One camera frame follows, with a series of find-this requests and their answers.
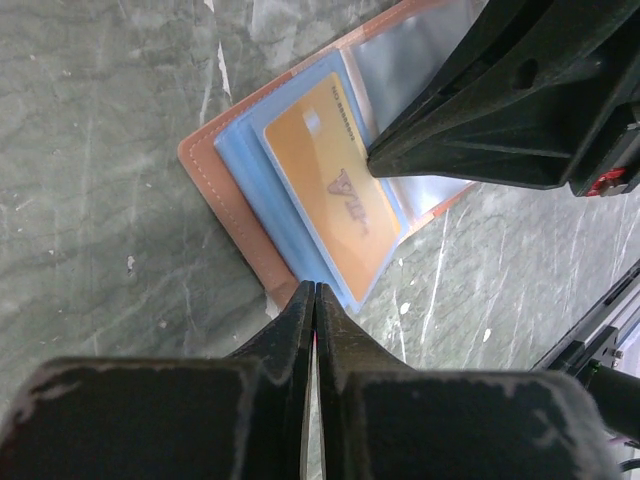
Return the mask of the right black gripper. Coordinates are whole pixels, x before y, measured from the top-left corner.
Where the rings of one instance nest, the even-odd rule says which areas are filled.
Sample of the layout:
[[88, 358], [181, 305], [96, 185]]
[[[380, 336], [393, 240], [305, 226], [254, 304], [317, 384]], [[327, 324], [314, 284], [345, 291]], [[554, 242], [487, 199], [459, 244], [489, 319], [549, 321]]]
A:
[[491, 1], [369, 151], [438, 175], [577, 197], [639, 183], [639, 4]]

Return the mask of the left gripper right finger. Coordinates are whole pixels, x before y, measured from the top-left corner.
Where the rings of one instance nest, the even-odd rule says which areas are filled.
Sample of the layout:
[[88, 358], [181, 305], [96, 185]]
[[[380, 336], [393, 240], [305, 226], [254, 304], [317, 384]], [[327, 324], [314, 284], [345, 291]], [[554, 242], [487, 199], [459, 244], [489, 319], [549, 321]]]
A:
[[416, 370], [315, 293], [329, 479], [616, 479], [596, 404], [554, 371]]

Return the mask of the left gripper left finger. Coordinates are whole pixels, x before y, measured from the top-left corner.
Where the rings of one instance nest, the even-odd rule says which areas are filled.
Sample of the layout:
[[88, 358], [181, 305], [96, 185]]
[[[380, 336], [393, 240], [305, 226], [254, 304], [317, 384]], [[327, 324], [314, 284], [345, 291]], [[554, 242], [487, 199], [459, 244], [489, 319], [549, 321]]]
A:
[[222, 358], [65, 357], [1, 424], [5, 479], [301, 479], [315, 286]]

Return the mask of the pink leather card holder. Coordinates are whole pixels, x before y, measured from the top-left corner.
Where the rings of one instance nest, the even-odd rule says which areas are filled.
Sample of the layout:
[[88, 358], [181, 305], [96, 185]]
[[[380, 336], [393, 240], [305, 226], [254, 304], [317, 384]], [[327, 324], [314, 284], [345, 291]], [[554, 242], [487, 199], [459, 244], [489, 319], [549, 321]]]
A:
[[309, 280], [360, 310], [396, 248], [469, 189], [438, 176], [378, 179], [366, 155], [480, 10], [402, 1], [180, 143], [179, 160], [277, 305]]

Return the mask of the gold VIP card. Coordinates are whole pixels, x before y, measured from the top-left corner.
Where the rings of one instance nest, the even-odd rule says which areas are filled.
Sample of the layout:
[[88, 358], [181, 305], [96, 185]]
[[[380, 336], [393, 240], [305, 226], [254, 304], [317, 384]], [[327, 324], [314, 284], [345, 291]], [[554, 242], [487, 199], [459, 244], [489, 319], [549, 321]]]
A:
[[401, 222], [366, 167], [366, 149], [336, 73], [261, 129], [261, 140], [315, 245], [354, 305], [368, 296]]

